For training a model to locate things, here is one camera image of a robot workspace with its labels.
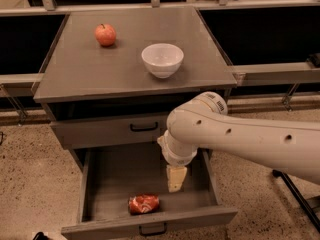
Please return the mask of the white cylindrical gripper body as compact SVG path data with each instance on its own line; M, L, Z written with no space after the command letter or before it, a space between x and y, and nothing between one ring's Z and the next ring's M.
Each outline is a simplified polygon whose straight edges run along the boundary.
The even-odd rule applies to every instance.
M171 166L187 166L197 155L196 146L178 141L168 130L157 139L157 143L164 159Z

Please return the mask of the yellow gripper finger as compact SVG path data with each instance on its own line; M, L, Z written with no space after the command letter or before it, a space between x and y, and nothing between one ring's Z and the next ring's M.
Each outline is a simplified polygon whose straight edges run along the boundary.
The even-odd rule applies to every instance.
M180 191L187 174L185 166L176 167L168 165L166 168L168 190L170 193Z

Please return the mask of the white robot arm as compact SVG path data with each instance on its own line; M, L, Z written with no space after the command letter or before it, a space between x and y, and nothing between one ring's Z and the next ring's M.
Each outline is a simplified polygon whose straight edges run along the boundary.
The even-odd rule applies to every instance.
M185 167L204 148L320 184L319 123L230 117L215 92L201 93L172 110L157 142L171 167Z

